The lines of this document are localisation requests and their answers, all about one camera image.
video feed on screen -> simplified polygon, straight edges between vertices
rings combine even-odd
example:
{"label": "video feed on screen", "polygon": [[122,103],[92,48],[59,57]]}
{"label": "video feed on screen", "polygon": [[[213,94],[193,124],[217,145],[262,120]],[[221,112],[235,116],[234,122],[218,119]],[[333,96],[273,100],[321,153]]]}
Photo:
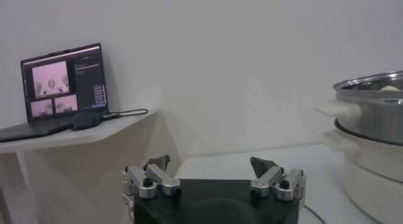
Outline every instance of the video feed on screen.
{"label": "video feed on screen", "polygon": [[77,97],[75,94],[71,96],[55,98],[56,113],[66,113],[77,111]]}
{"label": "video feed on screen", "polygon": [[52,100],[42,100],[31,103],[32,117],[47,116],[53,114]]}
{"label": "video feed on screen", "polygon": [[69,93],[66,61],[32,68],[35,97]]}

bolt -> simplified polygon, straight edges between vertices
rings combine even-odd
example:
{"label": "bolt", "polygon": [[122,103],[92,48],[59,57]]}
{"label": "bolt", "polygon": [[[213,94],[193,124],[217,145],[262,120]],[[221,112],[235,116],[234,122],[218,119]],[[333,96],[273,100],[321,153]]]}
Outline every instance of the bolt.
{"label": "bolt", "polygon": [[144,187],[151,187],[152,184],[153,184],[152,179],[145,178],[145,179],[143,180],[143,186],[144,186]]}
{"label": "bolt", "polygon": [[280,188],[282,188],[282,189],[288,189],[289,187],[290,187],[290,183],[289,183],[288,181],[282,180],[282,181],[280,182]]}

white container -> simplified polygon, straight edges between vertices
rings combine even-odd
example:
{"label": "white container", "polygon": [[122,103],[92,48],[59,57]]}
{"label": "white container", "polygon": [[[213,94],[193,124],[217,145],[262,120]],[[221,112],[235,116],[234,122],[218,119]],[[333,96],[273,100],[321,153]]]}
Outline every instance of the white container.
{"label": "white container", "polygon": [[374,174],[346,158],[343,186],[350,199],[377,221],[402,223],[403,183]]}
{"label": "white container", "polygon": [[375,142],[334,129],[323,133],[326,145],[345,153],[346,160],[368,170],[403,182],[403,147]]}

white wall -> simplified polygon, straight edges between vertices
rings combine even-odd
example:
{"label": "white wall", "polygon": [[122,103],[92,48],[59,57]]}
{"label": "white wall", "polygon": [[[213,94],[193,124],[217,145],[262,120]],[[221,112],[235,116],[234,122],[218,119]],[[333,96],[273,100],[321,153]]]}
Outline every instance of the white wall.
{"label": "white wall", "polygon": [[0,0],[0,126],[19,61],[101,42],[112,109],[161,106],[183,157],[318,141],[312,105],[399,70],[402,0]]}

power cord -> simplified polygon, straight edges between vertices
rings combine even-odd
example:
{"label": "power cord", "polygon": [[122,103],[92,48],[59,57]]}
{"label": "power cord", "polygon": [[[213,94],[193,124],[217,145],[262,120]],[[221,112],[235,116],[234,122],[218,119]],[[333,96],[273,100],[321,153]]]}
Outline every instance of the power cord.
{"label": "power cord", "polygon": [[133,109],[133,110],[128,110],[128,111],[116,111],[116,112],[109,112],[107,115],[103,116],[103,120],[113,120],[121,117],[126,117],[126,116],[137,116],[137,115],[145,115],[149,112],[148,109]]}
{"label": "power cord", "polygon": [[321,216],[319,216],[311,207],[307,206],[306,204],[304,205],[304,208],[307,209],[309,212],[311,212],[321,223],[326,224],[326,221],[323,220]]}

